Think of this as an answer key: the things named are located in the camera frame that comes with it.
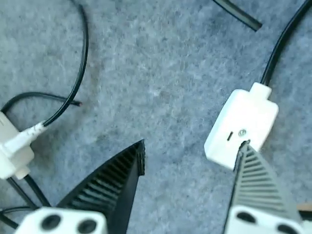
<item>black wire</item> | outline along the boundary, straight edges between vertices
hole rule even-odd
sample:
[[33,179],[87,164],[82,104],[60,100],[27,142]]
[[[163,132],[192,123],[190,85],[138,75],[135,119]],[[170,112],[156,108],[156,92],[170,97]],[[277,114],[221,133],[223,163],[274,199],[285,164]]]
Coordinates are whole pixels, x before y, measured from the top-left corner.
[[13,180],[8,178],[7,181],[15,189],[15,191],[23,198],[26,204],[33,210],[37,208],[37,205],[29,198],[29,196],[24,192],[24,190]]
[[21,212],[21,211],[32,211],[29,206],[17,206],[17,207],[11,207],[11,208],[5,208],[0,211],[0,214],[9,214],[13,212]]
[[8,217],[6,217],[1,213],[0,213],[0,221],[2,221],[3,223],[5,223],[6,225],[10,226],[13,229],[18,228],[19,226],[16,222],[14,222],[13,220],[9,219]]
[[27,175],[24,177],[26,183],[29,185],[29,187],[34,191],[35,195],[39,199],[39,201],[42,203],[43,206],[51,206],[48,199],[45,197],[37,183],[32,179],[30,175]]
[[[45,98],[45,99],[53,99],[57,101],[66,101],[65,97],[54,95],[54,94],[48,94],[48,93],[43,93],[43,92],[27,92],[27,93],[22,93],[18,94],[15,97],[11,98],[2,108],[1,112],[4,114],[18,101],[24,98],[31,98],[31,97],[40,97],[40,98]],[[72,105],[75,106],[81,106],[82,102],[80,101],[72,101]]]
[[54,115],[52,115],[49,119],[47,119],[44,123],[43,126],[48,126],[51,123],[53,123],[55,120],[57,120],[68,108],[70,103],[74,100],[75,95],[78,92],[78,89],[81,85],[83,75],[85,72],[86,64],[87,64],[87,58],[88,58],[88,47],[89,47],[89,31],[88,31],[88,24],[87,24],[87,17],[86,13],[82,7],[82,5],[75,3],[72,1],[77,7],[78,10],[82,16],[82,25],[83,25],[83,48],[82,48],[82,55],[81,55],[81,63],[78,71],[78,76],[75,81],[74,87],[69,94],[67,100],[63,103],[63,105],[55,112]]
[[296,14],[293,16],[293,18],[288,22],[286,28],[280,35],[273,52],[270,56],[269,62],[267,64],[267,67],[265,68],[265,71],[263,73],[261,84],[269,85],[270,80],[272,78],[272,74],[274,72],[274,69],[276,67],[278,58],[280,57],[284,47],[287,44],[287,41],[291,37],[292,33],[294,32],[297,25],[300,23],[300,21],[303,19],[306,12],[309,10],[309,8],[312,6],[312,0],[306,0],[301,7],[298,9]]
[[229,0],[214,0],[216,4],[221,6],[225,11],[230,13],[232,16],[234,16],[236,19],[241,21],[243,24],[247,25],[251,29],[253,29],[255,32],[258,31],[262,23],[257,21],[252,16],[248,15],[246,12],[244,12],[242,9],[240,9],[238,6],[236,6],[234,3],[232,3]]

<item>white connector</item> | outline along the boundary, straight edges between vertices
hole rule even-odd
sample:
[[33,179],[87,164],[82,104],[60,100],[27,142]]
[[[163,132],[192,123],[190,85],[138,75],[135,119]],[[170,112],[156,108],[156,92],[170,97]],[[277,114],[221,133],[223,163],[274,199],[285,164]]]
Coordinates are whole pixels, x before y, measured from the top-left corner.
[[249,92],[232,92],[205,142],[207,159],[233,170],[242,142],[250,140],[250,145],[260,150],[278,113],[278,106],[267,100],[271,91],[254,83]]
[[28,214],[15,234],[108,234],[103,214],[42,207]]
[[18,179],[29,174],[27,165],[34,158],[30,144],[46,130],[42,122],[18,132],[10,120],[0,112],[0,178],[15,175]]
[[311,234],[308,230],[308,227],[292,219],[236,205],[229,210],[224,234]]

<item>electrical cord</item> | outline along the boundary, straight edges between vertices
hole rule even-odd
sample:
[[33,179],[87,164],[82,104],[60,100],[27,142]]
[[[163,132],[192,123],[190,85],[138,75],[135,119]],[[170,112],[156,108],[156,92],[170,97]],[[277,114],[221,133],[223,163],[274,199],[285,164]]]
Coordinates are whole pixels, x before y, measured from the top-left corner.
[[57,120],[68,108],[70,103],[74,100],[78,89],[81,85],[83,75],[85,72],[86,64],[87,64],[87,58],[88,58],[88,47],[89,47],[89,31],[88,31],[88,23],[87,23],[87,17],[86,13],[82,7],[82,5],[75,3],[73,0],[71,1],[73,4],[75,4],[78,7],[78,10],[82,16],[82,26],[83,26],[83,48],[82,48],[82,55],[81,55],[81,63],[78,71],[78,76],[75,81],[74,87],[67,97],[67,100],[62,104],[62,106],[53,114],[49,119],[47,119],[43,126],[47,127],[51,123],[53,123],[55,120]]
[[[6,114],[6,112],[12,108],[12,106],[20,101],[21,99],[24,98],[31,98],[31,97],[40,97],[40,98],[45,98],[45,99],[52,99],[52,100],[57,100],[57,101],[66,101],[65,97],[54,95],[54,94],[48,94],[48,93],[43,93],[43,92],[26,92],[22,94],[18,94],[15,97],[11,98],[2,108],[1,112]],[[73,100],[70,104],[75,105],[75,106],[81,106],[82,102],[80,101],[75,101]]]
[[[19,94],[12,99],[10,99],[1,109],[3,113],[6,113],[9,108],[11,108],[17,101],[28,98],[28,97],[41,97],[41,98],[49,98],[59,101],[64,101],[62,106],[50,117],[48,118],[44,123],[43,126],[47,127],[51,123],[53,123],[55,120],[57,120],[69,107],[69,105],[76,105],[80,106],[82,103],[78,101],[74,101],[74,98],[80,88],[85,69],[87,64],[87,58],[88,58],[88,48],[89,48],[89,31],[88,31],[88,24],[87,24],[87,17],[86,13],[82,7],[82,5],[77,4],[74,0],[71,0],[71,2],[78,8],[79,13],[82,16],[82,26],[83,26],[83,48],[82,48],[82,54],[81,54],[81,62],[79,66],[78,75],[75,81],[75,84],[72,88],[72,91],[70,92],[69,96],[65,99],[64,97],[53,95],[53,94],[47,94],[47,93],[41,93],[41,92],[28,92],[28,93],[22,93]],[[31,187],[33,192],[36,194],[40,202],[43,204],[43,206],[51,206],[49,201],[44,196],[43,192],[40,190],[39,186],[35,183],[35,181],[27,175],[25,178],[25,181],[28,183],[28,185]],[[4,222],[5,224],[9,225],[10,227],[16,229],[18,227],[18,224],[9,218],[7,218],[3,213],[9,213],[9,212],[15,212],[15,211],[24,211],[24,210],[35,210],[37,209],[36,204],[29,198],[29,196],[25,193],[25,191],[12,179],[7,179],[8,183],[16,190],[16,192],[22,197],[22,199],[27,203],[28,207],[15,207],[15,208],[9,208],[2,212],[0,212],[0,221]]]
[[262,23],[257,21],[252,16],[248,15],[246,12],[244,12],[242,9],[240,9],[238,6],[236,6],[234,3],[232,3],[229,0],[214,0],[216,4],[221,6],[224,10],[226,10],[228,13],[230,13],[232,16],[234,16],[236,19],[241,21],[243,24],[247,25],[251,29],[253,29],[255,32],[258,31]]
[[29,185],[29,187],[34,191],[35,195],[39,199],[39,201],[42,203],[43,206],[51,206],[48,199],[45,197],[37,183],[32,179],[30,175],[27,175],[24,177],[24,180]]
[[269,85],[274,69],[276,67],[276,64],[278,62],[278,59],[284,50],[289,38],[291,37],[292,33],[296,29],[297,25],[300,23],[300,21],[303,19],[306,12],[309,10],[309,8],[312,6],[312,0],[306,0],[301,7],[297,10],[295,15],[292,17],[292,19],[288,22],[287,26],[285,27],[284,31],[280,35],[273,52],[270,56],[270,59],[268,61],[267,67],[265,68],[265,71],[263,73],[261,84],[264,84],[266,86]]
[[19,226],[16,222],[14,222],[13,220],[9,219],[7,216],[1,213],[0,213],[0,221],[2,221],[3,223],[5,223],[6,225],[10,226],[13,229],[18,228]]
[[13,180],[13,178],[8,178],[7,181],[15,189],[15,191],[21,196],[21,198],[26,202],[26,204],[32,209],[35,210],[37,205],[29,198],[25,191]]
[[29,206],[17,206],[17,207],[11,207],[11,208],[5,208],[0,211],[0,214],[10,214],[14,212],[21,212],[21,211],[32,211]]

